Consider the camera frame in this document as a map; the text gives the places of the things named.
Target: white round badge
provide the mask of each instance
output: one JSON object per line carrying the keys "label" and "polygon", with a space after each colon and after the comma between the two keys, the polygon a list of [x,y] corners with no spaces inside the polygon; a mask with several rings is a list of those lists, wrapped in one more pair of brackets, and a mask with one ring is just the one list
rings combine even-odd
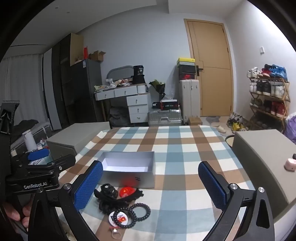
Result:
{"label": "white round badge", "polygon": [[[114,223],[113,221],[113,214],[114,212],[110,213],[109,215],[109,223],[113,226],[113,227],[117,227],[117,225]],[[128,224],[128,217],[125,213],[123,212],[119,212],[119,214],[117,215],[117,220],[119,222],[122,223],[122,225],[127,225]]]}

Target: shoe rack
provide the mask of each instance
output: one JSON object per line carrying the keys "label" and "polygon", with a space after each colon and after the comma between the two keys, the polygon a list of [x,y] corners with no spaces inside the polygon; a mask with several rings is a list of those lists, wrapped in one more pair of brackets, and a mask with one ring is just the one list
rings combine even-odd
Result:
{"label": "shoe rack", "polygon": [[[260,108],[250,106],[250,108],[253,111],[254,115],[258,111],[258,112],[264,113],[264,114],[266,114],[266,115],[268,115],[268,116],[270,116],[272,118],[275,118],[275,119],[279,120],[281,122],[282,127],[283,127],[282,128],[282,132],[283,132],[284,129],[285,129],[285,119],[288,116],[288,102],[289,103],[291,102],[291,99],[290,99],[290,96],[289,96],[289,93],[288,93],[290,82],[285,81],[282,78],[267,78],[267,77],[262,77],[262,78],[253,78],[253,77],[251,77],[250,80],[263,80],[263,81],[283,82],[284,83],[285,94],[284,94],[283,98],[278,98],[278,97],[275,97],[275,96],[268,96],[268,95],[264,95],[264,94],[257,94],[257,93],[254,93],[254,92],[250,92],[253,99],[257,99],[257,98],[259,98],[259,96],[264,96],[266,99],[271,100],[271,101],[283,102],[283,104],[285,106],[285,114],[283,115],[283,117],[278,117],[278,116],[272,115],[271,113],[268,113],[268,112],[266,112],[264,110],[261,110]],[[256,123],[254,123],[252,121],[251,121],[251,124],[256,126],[256,127],[259,127],[261,129],[263,129],[261,126],[258,126]]]}

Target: metal bolt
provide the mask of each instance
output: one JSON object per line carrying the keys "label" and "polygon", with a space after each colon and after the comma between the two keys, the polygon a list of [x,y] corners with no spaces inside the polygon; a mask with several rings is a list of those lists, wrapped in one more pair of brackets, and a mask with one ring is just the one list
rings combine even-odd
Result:
{"label": "metal bolt", "polygon": [[66,183],[66,184],[63,186],[63,188],[64,188],[65,190],[68,190],[68,189],[71,188],[71,184],[70,184],[70,183]]}
{"label": "metal bolt", "polygon": [[237,185],[236,185],[235,183],[230,184],[230,187],[231,187],[233,190],[236,190],[236,189],[237,189]]}
{"label": "metal bolt", "polygon": [[262,188],[262,187],[259,187],[259,188],[258,188],[258,191],[259,191],[259,192],[262,192],[262,193],[265,192],[264,188]]}

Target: black beaded bracelet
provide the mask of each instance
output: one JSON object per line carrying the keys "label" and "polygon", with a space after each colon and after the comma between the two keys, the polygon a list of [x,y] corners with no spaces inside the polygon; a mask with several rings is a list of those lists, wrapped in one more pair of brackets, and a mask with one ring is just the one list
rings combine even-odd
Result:
{"label": "black beaded bracelet", "polygon": [[[130,224],[123,225],[121,222],[119,222],[117,220],[117,215],[122,211],[126,211],[128,213],[128,215],[130,216],[130,218],[132,220],[132,222]],[[117,209],[116,211],[114,211],[113,221],[118,227],[121,227],[122,229],[129,229],[129,228],[132,228],[133,226],[135,226],[135,224],[136,224],[136,214],[132,209],[130,209],[128,207],[121,207],[121,208]]]}
{"label": "black beaded bracelet", "polygon": [[138,218],[136,215],[135,215],[135,221],[143,221],[145,219],[147,219],[150,214],[151,214],[151,209],[150,207],[148,207],[148,205],[146,205],[145,203],[135,203],[134,205],[132,205],[130,207],[131,210],[133,210],[135,207],[142,207],[146,210],[146,214],[143,216],[143,217],[140,217]]}

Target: round badge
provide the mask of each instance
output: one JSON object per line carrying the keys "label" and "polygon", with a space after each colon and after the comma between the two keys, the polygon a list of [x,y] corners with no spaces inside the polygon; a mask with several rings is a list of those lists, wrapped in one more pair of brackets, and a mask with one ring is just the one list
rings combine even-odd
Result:
{"label": "round badge", "polygon": [[124,187],[119,191],[119,196],[126,197],[133,194],[134,192],[135,192],[135,189],[133,189],[132,187]]}
{"label": "round badge", "polygon": [[[113,227],[117,227],[117,225],[114,223],[113,221],[113,214],[114,212],[110,213],[109,215],[109,223],[113,226]],[[117,215],[117,220],[119,222],[121,222],[123,225],[127,225],[128,224],[128,217],[125,213],[123,212],[120,212],[118,215]]]}

